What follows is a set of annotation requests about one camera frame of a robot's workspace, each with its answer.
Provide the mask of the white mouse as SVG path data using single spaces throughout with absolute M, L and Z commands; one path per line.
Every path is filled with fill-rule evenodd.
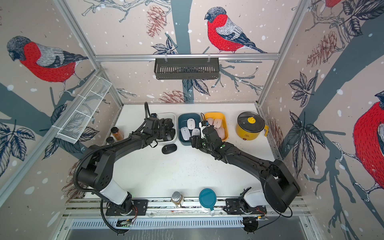
M 181 136 L 183 138 L 183 141 L 189 141 L 191 137 L 191 132 L 188 127 L 182 127 L 180 129 L 181 131 Z
M 187 127 L 189 130 L 193 130 L 196 128 L 196 122 L 193 118 L 187 120 Z
M 193 137 L 193 136 L 200 136 L 200 135 L 201 135 L 201 131 L 200 131 L 200 129 L 195 128 L 195 129 L 192 130 L 192 133 L 191 133 L 191 136 L 192 136 L 192 137 Z

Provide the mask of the black mouse top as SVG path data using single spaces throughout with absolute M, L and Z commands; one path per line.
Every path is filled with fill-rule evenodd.
M 162 147 L 162 153 L 164 155 L 168 155 L 168 154 L 174 153 L 177 149 L 178 149 L 178 147 L 176 144 L 164 145 Z

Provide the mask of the white mouse top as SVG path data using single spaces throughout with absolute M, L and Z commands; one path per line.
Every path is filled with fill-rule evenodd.
M 193 130 L 196 128 L 196 122 L 193 118 L 187 120 L 187 127 L 189 130 Z

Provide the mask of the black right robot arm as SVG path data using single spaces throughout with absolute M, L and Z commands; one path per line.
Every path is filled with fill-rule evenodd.
M 275 211 L 283 213 L 287 210 L 301 189 L 282 161 L 271 162 L 254 157 L 222 141 L 212 126 L 204 128 L 203 134 L 203 138 L 190 137 L 193 148 L 248 172 L 261 182 L 265 199 Z

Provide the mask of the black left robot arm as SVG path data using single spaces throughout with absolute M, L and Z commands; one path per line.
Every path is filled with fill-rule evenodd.
M 121 206 L 129 200 L 129 192 L 113 179 L 114 164 L 120 158 L 150 146 L 165 136 L 164 119 L 146 118 L 144 125 L 130 136 L 112 145 L 92 146 L 74 173 L 74 185 L 82 192 L 93 193 L 103 200 Z

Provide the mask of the white storage box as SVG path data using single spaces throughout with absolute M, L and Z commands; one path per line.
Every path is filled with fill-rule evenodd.
M 174 123 L 174 127 L 173 129 L 176 130 L 177 128 L 177 122 L 176 122 L 176 115 L 173 114 L 173 113 L 157 113 L 158 115 L 158 119 L 166 119 L 166 118 L 171 118 L 173 123 Z M 176 141 L 176 137 L 177 137 L 177 133 L 175 134 L 174 138 L 172 141 L 169 141 L 169 142 L 164 142 L 164 140 L 157 140 L 159 144 L 161 145 L 166 145 L 166 144 L 173 144 L 175 141 Z

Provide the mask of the yellow storage box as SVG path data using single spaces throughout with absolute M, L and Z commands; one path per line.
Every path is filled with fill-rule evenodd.
M 226 121 L 226 116 L 222 113 L 219 112 L 208 112 L 205 113 L 205 118 L 212 118 L 212 119 L 221 119 L 222 120 L 222 125 L 221 127 L 224 129 L 224 134 L 225 136 L 222 138 L 223 141 L 226 141 L 229 137 L 229 131 L 228 131 L 228 126 L 227 126 L 227 121 Z

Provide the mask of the teal storage box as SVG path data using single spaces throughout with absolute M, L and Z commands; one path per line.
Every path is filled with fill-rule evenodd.
M 179 116 L 179 118 L 178 118 L 178 129 L 179 129 L 178 134 L 179 134 L 179 140 L 182 143 L 182 145 L 184 145 L 184 146 L 190 146 L 191 142 L 190 141 L 183 141 L 180 129 L 182 127 L 187 127 L 187 120 L 190 118 L 193 118 L 195 120 L 196 128 L 200 129 L 200 127 L 199 127 L 199 123 L 201 122 L 201 116 L 200 115 L 198 115 L 196 113 L 188 113 L 188 114 L 182 114 Z

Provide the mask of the brown spice jar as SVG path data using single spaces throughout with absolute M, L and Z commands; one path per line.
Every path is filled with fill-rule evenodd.
M 116 141 L 122 141 L 124 139 L 124 133 L 118 127 L 111 128 L 111 133 Z

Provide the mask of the yellow electric cooking pot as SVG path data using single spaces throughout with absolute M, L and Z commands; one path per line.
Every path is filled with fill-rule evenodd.
M 245 141 L 255 140 L 263 131 L 265 132 L 264 135 L 267 136 L 269 127 L 263 122 L 255 122 L 252 124 L 248 121 L 241 121 L 238 122 L 236 126 L 237 135 Z

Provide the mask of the glass pot lid yellow knob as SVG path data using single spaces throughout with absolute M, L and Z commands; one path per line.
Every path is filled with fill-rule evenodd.
M 237 119 L 238 125 L 250 133 L 258 133 L 265 129 L 265 121 L 254 112 L 243 112 Z

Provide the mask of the dark spice jar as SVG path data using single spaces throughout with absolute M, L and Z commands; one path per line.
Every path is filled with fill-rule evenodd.
M 108 137 L 108 138 L 106 139 L 106 143 L 107 143 L 108 145 L 112 145 L 112 144 L 114 144 L 115 142 L 116 142 L 116 140 L 115 140 L 114 137 Z

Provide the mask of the teal round lid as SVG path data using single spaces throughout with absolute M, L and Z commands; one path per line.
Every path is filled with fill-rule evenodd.
M 216 193 L 209 188 L 203 189 L 199 194 L 200 205 L 207 211 L 209 211 L 211 216 L 215 215 L 214 206 L 217 201 Z

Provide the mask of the small glass bottle metal cap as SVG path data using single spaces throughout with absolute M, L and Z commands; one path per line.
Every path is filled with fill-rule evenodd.
M 171 201 L 178 207 L 178 208 L 181 208 L 182 205 L 183 205 L 183 202 L 184 202 L 184 196 L 178 192 L 178 191 L 175 191 L 173 192 L 172 196 L 171 196 Z

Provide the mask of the aluminium mounting rail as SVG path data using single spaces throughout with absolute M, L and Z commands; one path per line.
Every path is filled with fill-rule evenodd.
M 246 214 L 237 207 L 237 199 L 225 197 L 217 199 L 214 212 L 205 209 L 198 198 L 185 198 L 181 207 L 177 207 L 167 198 L 135 199 L 136 208 L 127 216 L 104 204 L 105 217 L 101 216 L 100 200 L 74 200 L 66 209 L 62 218 L 64 230 L 101 230 L 107 229 L 105 222 L 120 231 L 187 229 L 187 228 L 244 228 L 253 222 L 259 225 L 274 221 L 300 220 L 309 216 L 302 198 L 296 198 L 283 214 L 279 214 L 270 206 L 260 206 Z

